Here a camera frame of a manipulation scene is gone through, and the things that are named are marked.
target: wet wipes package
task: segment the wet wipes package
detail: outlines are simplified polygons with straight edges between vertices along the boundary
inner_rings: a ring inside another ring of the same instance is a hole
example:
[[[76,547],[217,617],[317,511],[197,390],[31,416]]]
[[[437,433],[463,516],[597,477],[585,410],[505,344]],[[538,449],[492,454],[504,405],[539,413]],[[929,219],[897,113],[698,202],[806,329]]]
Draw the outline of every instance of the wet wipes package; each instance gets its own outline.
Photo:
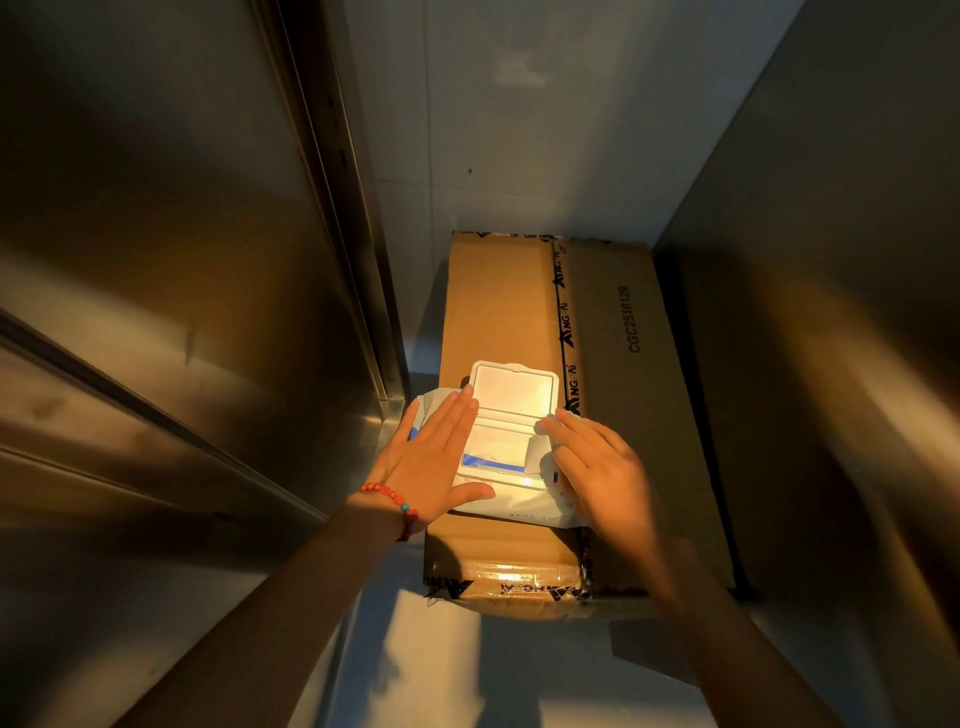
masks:
[[[539,420],[557,408],[557,375],[522,364],[478,361],[470,384],[480,409],[454,483],[480,480],[493,486],[496,497],[457,510],[558,528],[582,525],[558,484],[550,438],[538,428]],[[452,391],[421,396],[416,430]]]

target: bracelet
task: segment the bracelet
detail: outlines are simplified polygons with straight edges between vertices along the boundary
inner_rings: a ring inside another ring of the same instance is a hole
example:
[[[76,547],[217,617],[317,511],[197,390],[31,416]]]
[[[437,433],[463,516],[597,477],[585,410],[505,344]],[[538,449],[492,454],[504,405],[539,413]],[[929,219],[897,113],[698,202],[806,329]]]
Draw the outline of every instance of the bracelet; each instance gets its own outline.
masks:
[[[409,541],[410,537],[413,535],[413,524],[417,522],[417,518],[420,516],[420,514],[417,512],[417,509],[411,508],[410,503],[405,502],[400,493],[397,491],[392,491],[386,486],[380,485],[379,483],[367,483],[360,488],[361,493],[367,493],[368,491],[376,491],[377,493],[381,493],[400,506],[400,512],[403,514],[403,533],[400,534],[400,538],[397,540]]]

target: person's right hand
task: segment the person's right hand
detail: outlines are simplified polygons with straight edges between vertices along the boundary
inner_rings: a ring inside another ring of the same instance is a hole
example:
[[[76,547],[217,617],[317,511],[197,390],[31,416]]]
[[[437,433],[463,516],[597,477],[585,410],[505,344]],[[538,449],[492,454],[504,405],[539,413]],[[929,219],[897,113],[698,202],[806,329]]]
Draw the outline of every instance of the person's right hand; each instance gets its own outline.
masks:
[[[540,426],[556,442],[553,457],[574,510],[629,560],[651,553],[656,539],[654,506],[636,453],[609,427],[557,410]]]

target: open flip-top lid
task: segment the open flip-top lid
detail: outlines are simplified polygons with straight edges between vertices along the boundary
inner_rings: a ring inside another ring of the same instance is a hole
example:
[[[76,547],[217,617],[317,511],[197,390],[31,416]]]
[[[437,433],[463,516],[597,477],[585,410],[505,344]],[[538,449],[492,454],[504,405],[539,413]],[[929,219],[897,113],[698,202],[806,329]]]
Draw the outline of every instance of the open flip-top lid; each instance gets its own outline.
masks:
[[[560,378],[522,364],[478,361],[470,372],[480,402],[458,474],[504,485],[545,488],[555,466],[537,422],[557,408]]]

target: brown cardboard box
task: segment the brown cardboard box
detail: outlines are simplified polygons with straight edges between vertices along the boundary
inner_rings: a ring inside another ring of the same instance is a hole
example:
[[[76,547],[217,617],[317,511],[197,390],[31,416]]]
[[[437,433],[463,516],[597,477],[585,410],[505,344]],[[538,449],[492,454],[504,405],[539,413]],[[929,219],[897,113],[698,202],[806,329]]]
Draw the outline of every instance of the brown cardboard box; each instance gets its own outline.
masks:
[[[599,241],[455,233],[440,386],[486,359],[556,372],[566,406],[617,430],[672,527],[722,583],[732,560],[649,251]],[[426,534],[433,595],[528,619],[649,610],[642,584],[589,529],[447,514]]]

